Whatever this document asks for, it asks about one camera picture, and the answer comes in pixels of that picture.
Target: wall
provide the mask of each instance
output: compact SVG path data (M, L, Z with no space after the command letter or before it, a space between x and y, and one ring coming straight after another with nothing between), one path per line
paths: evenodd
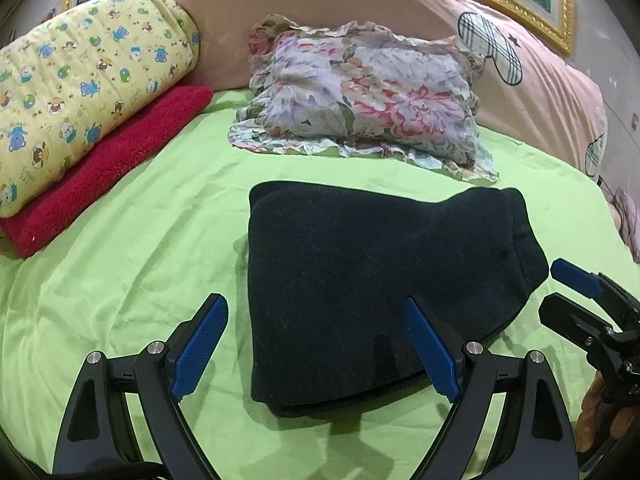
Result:
M0 38L15 27L16 38L29 32L39 25L47 13L53 9L59 9L63 0L24 0L20 7L9 17L0 31Z
M609 140L603 177L613 189L623 187L640 203L640 124L631 127L633 113L640 116L640 56L604 0L575 0L577 38L575 55L567 62L589 75L607 105ZM17 35L39 24L62 0L25 0L0 31L0 38L15 26Z

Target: blue gripper pad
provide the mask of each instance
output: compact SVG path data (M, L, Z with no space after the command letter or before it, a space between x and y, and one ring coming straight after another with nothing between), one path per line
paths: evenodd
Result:
M598 278L566 260L558 259L551 264L551 277L579 292L585 298L594 300L602 294L602 286Z
M453 404L462 394L456 363L413 298L404 300L404 324L433 387Z
M219 296L175 360L174 382L170 389L175 402L195 391L228 319L228 305L225 298Z

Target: yellow cartoon blanket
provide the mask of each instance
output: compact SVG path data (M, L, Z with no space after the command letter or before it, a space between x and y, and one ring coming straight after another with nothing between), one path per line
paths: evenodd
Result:
M2 49L0 218L191 71L199 41L173 0L92 0Z

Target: floral pillow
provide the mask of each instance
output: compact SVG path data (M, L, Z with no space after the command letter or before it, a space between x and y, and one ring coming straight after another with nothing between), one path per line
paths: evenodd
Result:
M252 152L399 154L463 180L498 173L478 139L471 82L484 58L457 37L396 36L374 23L300 27L271 15L249 38L251 90L229 131Z

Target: pink bedding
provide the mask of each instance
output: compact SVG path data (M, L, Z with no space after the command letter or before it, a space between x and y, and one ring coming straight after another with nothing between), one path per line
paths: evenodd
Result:
M437 40L459 35L487 57L474 85L476 121L597 177L607 120L600 90L524 27L471 0L176 0L201 34L190 84L214 90L248 85L247 35L266 14L312 27L351 20L394 33Z

